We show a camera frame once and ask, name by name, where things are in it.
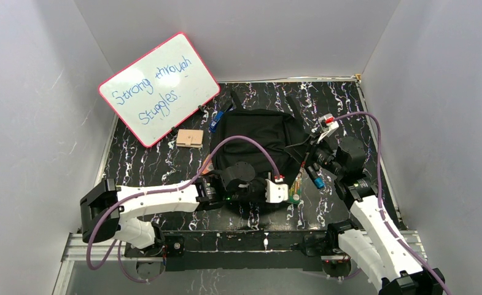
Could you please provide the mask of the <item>black student backpack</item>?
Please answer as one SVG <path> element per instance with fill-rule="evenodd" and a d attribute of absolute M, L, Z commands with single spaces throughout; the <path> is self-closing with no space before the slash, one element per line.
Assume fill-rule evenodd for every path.
<path fill-rule="evenodd" d="M 304 152 L 294 152 L 307 141 L 309 134 L 304 128 L 304 120 L 295 100 L 287 96 L 292 113 L 267 109 L 245 109 L 238 95 L 230 92 L 234 110 L 224 112 L 212 133 L 210 150 L 214 150 L 225 138 L 241 135 L 256 141 L 273 159 L 280 175 L 287 185 L 297 178 Z M 245 140 L 231 140 L 212 156 L 212 165 L 223 170 L 236 162 L 251 164 L 257 176 L 266 176 L 273 171 L 270 161 L 252 143 Z"/>

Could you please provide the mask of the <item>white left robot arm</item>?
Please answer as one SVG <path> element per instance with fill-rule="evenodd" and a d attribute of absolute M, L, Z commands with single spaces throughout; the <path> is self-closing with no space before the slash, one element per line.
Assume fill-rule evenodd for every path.
<path fill-rule="evenodd" d="M 118 186 L 114 179 L 103 179 L 80 200 L 82 238 L 85 243 L 116 239 L 156 256 L 164 246 L 161 229 L 141 217 L 208 211 L 226 202 L 279 203 L 283 187 L 270 175 L 256 176 L 246 162 L 168 186 Z"/>

